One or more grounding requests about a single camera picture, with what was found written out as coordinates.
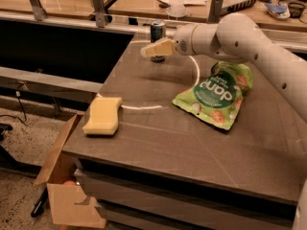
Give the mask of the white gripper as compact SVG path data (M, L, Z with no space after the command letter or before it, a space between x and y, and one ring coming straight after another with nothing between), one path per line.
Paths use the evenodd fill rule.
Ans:
M140 50L140 54L144 58L165 57L172 55L177 50L181 55L194 56L197 53L197 27L197 24L179 26L174 33L174 41L170 38L163 37L143 47Z

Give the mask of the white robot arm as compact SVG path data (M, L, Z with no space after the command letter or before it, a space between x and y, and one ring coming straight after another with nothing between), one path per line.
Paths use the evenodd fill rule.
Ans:
M217 24L180 26L140 50L143 57L206 55L228 62L251 62L307 122L307 61L272 42L247 15L231 13Z

